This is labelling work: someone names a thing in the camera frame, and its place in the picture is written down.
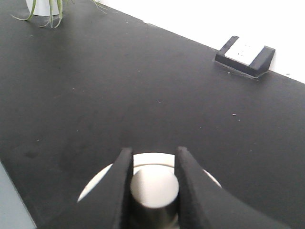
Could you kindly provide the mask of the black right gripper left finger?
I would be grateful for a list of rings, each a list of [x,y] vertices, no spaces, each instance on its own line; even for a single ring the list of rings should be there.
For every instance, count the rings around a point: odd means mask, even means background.
[[[99,183],[41,229],[126,229],[130,215],[133,152],[123,148]]]

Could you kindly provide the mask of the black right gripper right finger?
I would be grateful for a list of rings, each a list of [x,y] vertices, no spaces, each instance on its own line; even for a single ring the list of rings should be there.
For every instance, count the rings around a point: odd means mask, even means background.
[[[280,223],[219,187],[192,154],[180,146],[175,154],[182,229],[286,229]]]

